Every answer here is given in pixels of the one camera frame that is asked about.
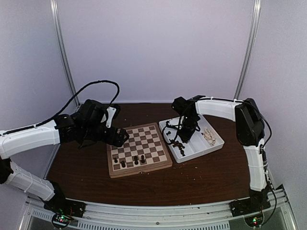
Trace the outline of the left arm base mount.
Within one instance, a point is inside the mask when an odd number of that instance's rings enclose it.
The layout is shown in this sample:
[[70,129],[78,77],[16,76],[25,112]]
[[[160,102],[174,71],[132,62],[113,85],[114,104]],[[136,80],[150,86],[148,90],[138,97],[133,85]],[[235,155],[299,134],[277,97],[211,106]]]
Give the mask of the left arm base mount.
[[49,201],[43,201],[44,208],[56,214],[82,218],[86,204],[84,202],[67,199],[58,183],[51,182],[51,184],[54,187],[55,195]]

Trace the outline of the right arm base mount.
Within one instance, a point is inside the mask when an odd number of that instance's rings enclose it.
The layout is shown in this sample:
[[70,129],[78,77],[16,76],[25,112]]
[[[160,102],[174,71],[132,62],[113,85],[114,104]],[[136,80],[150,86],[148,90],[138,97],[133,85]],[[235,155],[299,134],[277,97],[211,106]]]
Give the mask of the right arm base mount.
[[249,190],[249,197],[241,200],[234,200],[230,202],[230,210],[233,217],[247,215],[254,212],[260,212],[261,210],[271,207],[268,200],[268,190],[263,189],[261,192]]

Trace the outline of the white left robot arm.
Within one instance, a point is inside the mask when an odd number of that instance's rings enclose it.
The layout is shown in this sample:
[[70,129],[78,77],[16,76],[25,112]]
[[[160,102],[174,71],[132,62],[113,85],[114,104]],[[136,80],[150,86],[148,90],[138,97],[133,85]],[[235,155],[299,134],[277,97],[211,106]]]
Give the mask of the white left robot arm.
[[121,110],[120,105],[104,105],[86,100],[77,112],[60,113],[41,124],[0,133],[0,182],[38,196],[59,213],[69,209],[69,202],[60,186],[22,169],[12,156],[45,146],[77,142],[80,148],[104,142],[121,147],[129,139],[126,130],[112,126]]

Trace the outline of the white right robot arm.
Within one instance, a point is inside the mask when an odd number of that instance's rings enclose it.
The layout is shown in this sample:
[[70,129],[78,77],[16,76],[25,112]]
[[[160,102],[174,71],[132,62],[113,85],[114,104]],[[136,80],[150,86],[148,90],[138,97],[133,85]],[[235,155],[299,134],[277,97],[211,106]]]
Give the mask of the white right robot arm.
[[245,100],[221,99],[197,95],[190,99],[176,98],[172,108],[179,114],[177,135],[188,142],[198,125],[200,116],[210,115],[229,119],[236,124],[236,138],[243,146],[250,174],[250,198],[246,200],[249,211],[257,211],[264,204],[269,185],[267,160],[264,155],[264,118],[252,98]]

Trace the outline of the dark chess rook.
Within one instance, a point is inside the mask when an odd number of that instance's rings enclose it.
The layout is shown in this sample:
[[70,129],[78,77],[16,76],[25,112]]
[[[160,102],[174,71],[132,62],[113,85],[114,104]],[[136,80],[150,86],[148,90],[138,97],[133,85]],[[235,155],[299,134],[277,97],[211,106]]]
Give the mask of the dark chess rook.
[[138,165],[138,164],[139,164],[138,156],[134,156],[134,164],[135,164],[135,165]]

